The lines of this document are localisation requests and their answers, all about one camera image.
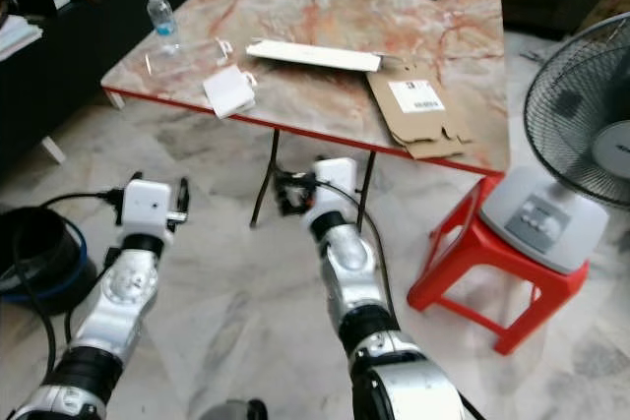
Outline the black low console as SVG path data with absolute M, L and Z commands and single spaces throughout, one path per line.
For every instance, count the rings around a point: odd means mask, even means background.
M 1 62 L 0 176 L 17 176 L 20 162 L 94 99 L 103 75 L 152 30 L 146 0 L 77 3 Z

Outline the white paper stack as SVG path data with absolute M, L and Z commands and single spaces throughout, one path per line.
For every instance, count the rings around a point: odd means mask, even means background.
M 10 15 L 0 29 L 0 60 L 10 56 L 37 39 L 43 37 L 43 29 L 29 23 L 26 17 Z

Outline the black bucket with blue rim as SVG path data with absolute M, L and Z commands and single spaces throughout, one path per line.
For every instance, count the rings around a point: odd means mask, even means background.
M 81 232 L 59 213 L 24 206 L 1 213 L 0 225 L 1 302 L 34 307 L 22 277 L 49 314 L 66 313 L 91 293 L 97 268 Z

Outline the clear plastic wrapper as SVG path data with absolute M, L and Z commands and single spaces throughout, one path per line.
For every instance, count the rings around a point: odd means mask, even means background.
M 224 66 L 232 59 L 234 47 L 226 39 L 184 43 L 162 42 L 145 54 L 143 65 L 149 77 L 174 77 L 202 66 Z

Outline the flattened cardboard box with label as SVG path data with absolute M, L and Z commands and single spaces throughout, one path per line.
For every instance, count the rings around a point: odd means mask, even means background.
M 414 158 L 463 154 L 475 142 L 463 106 L 435 73 L 412 62 L 384 62 L 366 83 L 398 145 Z

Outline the grey fan with black grille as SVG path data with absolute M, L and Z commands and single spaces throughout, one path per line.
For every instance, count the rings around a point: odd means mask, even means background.
M 559 45 L 522 122 L 538 164 L 510 169 L 478 212 L 514 249 L 572 274 L 601 240 L 607 210 L 630 210 L 630 12 Z

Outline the white paper packet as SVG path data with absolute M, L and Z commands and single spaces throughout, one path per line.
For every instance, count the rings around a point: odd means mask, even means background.
M 232 117 L 255 105 L 256 79 L 238 66 L 220 69 L 203 80 L 202 87 L 206 93 L 208 108 L 220 119 Z

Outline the clear plastic water bottle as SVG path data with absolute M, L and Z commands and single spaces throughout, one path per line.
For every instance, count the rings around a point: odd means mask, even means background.
M 146 11 L 160 42 L 160 50 L 163 54 L 176 54 L 180 48 L 180 39 L 177 38 L 177 22 L 170 3 L 166 0 L 148 0 Z

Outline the red-edged marble folding table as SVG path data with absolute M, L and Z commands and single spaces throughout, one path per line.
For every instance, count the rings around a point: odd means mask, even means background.
M 256 79 L 256 101 L 239 114 L 264 125 L 272 143 L 282 133 L 405 156 L 359 73 L 252 59 L 253 39 L 347 48 L 414 62 L 467 106 L 475 142 L 446 156 L 446 167 L 478 174 L 510 168 L 507 59 L 501 0 L 186 0 L 175 11 L 177 38 L 226 39 L 230 64 Z M 206 65 L 174 77 L 149 77 L 143 59 L 160 45 L 148 36 L 102 79 L 114 102 L 135 97 L 209 111 L 202 81 L 223 66 Z

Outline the long flat white box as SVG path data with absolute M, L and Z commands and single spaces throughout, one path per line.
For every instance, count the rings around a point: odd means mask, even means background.
M 320 68 L 334 68 L 347 71 L 364 71 L 373 73 L 381 69 L 382 56 L 315 45 L 301 45 L 301 43 L 284 42 L 278 39 L 257 39 L 246 47 L 246 54 L 258 59 L 271 59 L 297 64 L 320 66 Z

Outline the red plastic stool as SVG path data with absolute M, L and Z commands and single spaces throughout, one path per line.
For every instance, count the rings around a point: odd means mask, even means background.
M 429 251 L 422 271 L 407 294 L 407 303 L 416 311 L 429 306 L 449 309 L 498 334 L 496 352 L 509 356 L 524 339 L 539 330 L 564 304 L 576 297 L 587 280 L 590 263 L 572 274 L 542 266 L 510 246 L 478 217 L 478 208 L 499 186 L 500 176 L 485 176 L 473 185 L 435 230 L 429 232 Z M 447 289 L 477 266 L 487 266 L 520 281 L 530 282 L 532 299 L 526 311 L 507 327 L 496 325 L 481 313 L 445 297 Z

